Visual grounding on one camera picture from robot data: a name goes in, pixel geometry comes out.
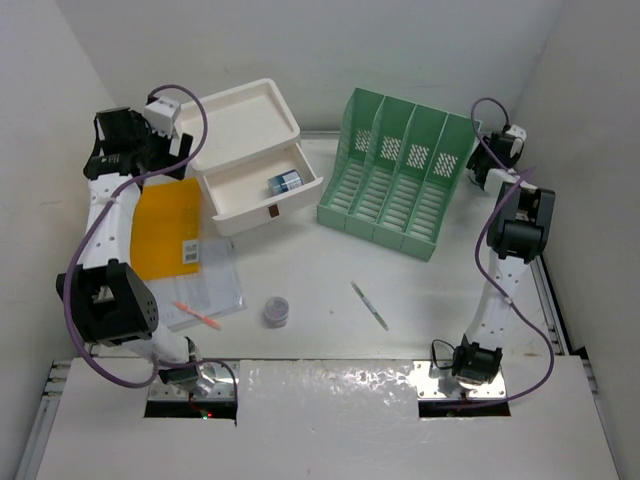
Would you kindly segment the blue cleaning gel jar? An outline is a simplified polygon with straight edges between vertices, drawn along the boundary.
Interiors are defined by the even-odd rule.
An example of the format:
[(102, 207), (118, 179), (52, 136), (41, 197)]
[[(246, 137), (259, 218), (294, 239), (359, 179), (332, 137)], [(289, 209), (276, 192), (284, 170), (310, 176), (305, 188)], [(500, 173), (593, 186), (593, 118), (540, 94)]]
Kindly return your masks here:
[(303, 186), (304, 182), (299, 172), (292, 169), (270, 178), (267, 185), (270, 193), (277, 196)]

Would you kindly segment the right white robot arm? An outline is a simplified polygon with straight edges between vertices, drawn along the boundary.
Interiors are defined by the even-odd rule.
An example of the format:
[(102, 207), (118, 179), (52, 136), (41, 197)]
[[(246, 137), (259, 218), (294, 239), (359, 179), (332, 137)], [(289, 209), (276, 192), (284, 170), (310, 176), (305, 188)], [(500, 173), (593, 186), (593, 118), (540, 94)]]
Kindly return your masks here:
[(489, 252), (476, 314), (454, 349), (451, 373), (465, 386), (488, 384), (498, 375), (509, 316), (521, 276), (544, 251), (551, 229), (556, 193), (534, 186), (514, 170), (526, 132), (516, 125), (482, 136), (468, 161), (473, 181), (495, 196), (496, 203), (475, 247)]

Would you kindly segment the white drawer cabinet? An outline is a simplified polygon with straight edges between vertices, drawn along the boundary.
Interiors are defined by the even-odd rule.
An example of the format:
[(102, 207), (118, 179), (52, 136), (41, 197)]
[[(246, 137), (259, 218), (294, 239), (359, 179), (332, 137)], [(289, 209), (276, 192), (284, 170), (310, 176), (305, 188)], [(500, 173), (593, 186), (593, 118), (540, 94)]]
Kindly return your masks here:
[(181, 134), (204, 146), (191, 161), (198, 180), (228, 162), (240, 163), (298, 143), (300, 127), (276, 83), (268, 78), (185, 103), (176, 121)]

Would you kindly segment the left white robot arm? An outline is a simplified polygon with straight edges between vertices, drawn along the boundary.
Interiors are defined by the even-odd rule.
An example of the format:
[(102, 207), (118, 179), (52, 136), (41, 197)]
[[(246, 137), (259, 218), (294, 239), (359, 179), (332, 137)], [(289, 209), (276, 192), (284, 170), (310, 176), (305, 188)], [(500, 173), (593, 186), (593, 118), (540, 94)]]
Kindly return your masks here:
[[(193, 138), (175, 129), (181, 106), (167, 97), (142, 112), (103, 110), (93, 120), (94, 146), (83, 168), (89, 187), (86, 231), (66, 272), (56, 278), (65, 324), (81, 358), (100, 376), (129, 389), (160, 379), (184, 389), (200, 377), (192, 340), (161, 325), (151, 290), (131, 265), (131, 239), (144, 181), (185, 176)], [(127, 381), (90, 355), (91, 346), (122, 346), (152, 364), (151, 378)]]

